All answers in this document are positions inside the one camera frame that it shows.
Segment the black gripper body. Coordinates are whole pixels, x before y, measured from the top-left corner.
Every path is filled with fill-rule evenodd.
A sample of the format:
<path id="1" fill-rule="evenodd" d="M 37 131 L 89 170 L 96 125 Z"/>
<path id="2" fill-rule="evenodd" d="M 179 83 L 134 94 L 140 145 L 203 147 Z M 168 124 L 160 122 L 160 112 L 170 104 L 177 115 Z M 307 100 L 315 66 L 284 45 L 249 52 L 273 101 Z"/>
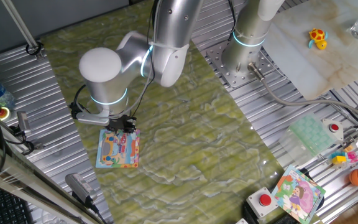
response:
<path id="1" fill-rule="evenodd" d="M 134 123 L 136 122 L 136 117 L 128 116 L 126 114 L 122 115 L 120 118 L 110 119 L 109 124 L 119 124 L 120 129 L 124 129 L 124 124 L 126 122 Z"/>

